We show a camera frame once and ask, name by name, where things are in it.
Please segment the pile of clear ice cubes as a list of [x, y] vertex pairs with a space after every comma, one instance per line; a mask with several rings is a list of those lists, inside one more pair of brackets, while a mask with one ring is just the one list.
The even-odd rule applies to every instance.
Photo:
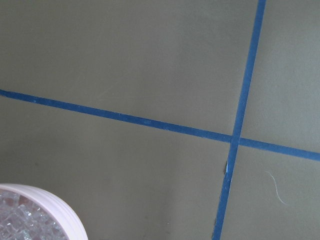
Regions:
[[18, 193], [0, 191], [2, 240], [67, 240], [61, 226], [39, 205]]

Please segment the pink bowl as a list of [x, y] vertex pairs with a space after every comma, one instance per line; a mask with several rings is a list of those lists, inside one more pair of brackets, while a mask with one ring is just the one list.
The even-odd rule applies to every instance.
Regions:
[[17, 193], [36, 203], [62, 228], [69, 240], [87, 240], [86, 230], [75, 211], [61, 198], [44, 189], [14, 183], [2, 183], [1, 190]]

